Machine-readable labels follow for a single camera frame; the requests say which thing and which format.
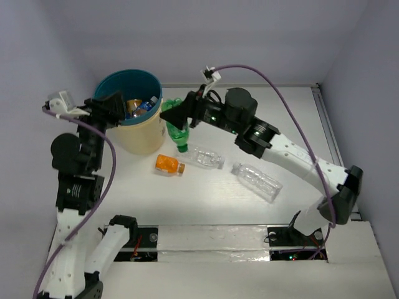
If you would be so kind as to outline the yellow label clear bottle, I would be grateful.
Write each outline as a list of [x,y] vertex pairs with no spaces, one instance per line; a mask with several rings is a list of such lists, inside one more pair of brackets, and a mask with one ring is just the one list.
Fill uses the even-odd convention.
[[127,100],[126,101],[127,112],[131,115],[141,104],[142,100],[140,99]]

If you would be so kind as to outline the blue label bottle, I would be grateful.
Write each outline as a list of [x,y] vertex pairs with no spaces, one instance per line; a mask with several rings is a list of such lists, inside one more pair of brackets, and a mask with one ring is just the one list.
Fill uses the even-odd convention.
[[141,103],[135,110],[135,113],[139,115],[144,115],[146,112],[149,112],[156,105],[157,102],[157,97],[151,97],[149,101]]

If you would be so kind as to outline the clear crushed plastic bottle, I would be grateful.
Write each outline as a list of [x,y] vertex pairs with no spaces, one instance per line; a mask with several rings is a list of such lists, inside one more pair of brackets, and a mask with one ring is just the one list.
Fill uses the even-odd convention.
[[180,153],[187,162],[209,169],[222,169],[225,157],[216,151],[197,145],[188,145],[188,150]]

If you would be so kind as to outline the clear bottle white cap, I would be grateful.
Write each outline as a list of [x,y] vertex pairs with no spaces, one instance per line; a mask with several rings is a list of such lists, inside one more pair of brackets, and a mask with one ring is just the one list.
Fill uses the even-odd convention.
[[276,200],[283,187],[279,181],[249,164],[234,163],[231,173],[245,188],[268,203],[273,203]]

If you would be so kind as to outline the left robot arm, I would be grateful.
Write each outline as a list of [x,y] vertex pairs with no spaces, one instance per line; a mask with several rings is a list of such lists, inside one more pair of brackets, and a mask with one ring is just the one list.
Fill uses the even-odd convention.
[[98,174],[103,149],[112,145],[106,132],[124,120],[125,103],[122,94],[115,92],[77,106],[62,90],[47,98],[42,111],[76,124],[77,131],[59,135],[50,147],[52,167],[58,172],[57,224],[33,296],[100,298],[103,279],[119,251],[140,241],[136,218],[116,215],[102,229],[94,251],[87,251],[94,233],[91,217],[113,183],[113,176]]

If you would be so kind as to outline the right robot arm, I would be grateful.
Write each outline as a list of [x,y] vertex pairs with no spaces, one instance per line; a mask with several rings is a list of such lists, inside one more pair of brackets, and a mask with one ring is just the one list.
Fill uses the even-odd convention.
[[316,157],[256,117],[256,109],[257,101],[243,88],[230,88],[223,103],[208,100],[198,90],[189,92],[160,117],[179,130],[205,122],[232,133],[235,144],[245,153],[284,168],[321,192],[321,199],[291,220],[287,237],[293,244],[303,243],[328,224],[345,225],[360,194],[362,169],[345,168]]

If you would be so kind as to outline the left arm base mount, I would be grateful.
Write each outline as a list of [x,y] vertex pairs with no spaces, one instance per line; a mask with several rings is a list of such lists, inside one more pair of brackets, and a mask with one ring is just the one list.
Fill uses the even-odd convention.
[[156,262],[158,260],[158,227],[139,227],[136,240],[122,247],[115,262]]

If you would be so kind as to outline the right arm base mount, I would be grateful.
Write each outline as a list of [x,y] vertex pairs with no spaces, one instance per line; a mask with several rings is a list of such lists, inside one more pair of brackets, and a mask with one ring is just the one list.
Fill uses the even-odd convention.
[[264,243],[269,246],[271,261],[327,260],[321,229],[302,235],[286,226],[267,228]]

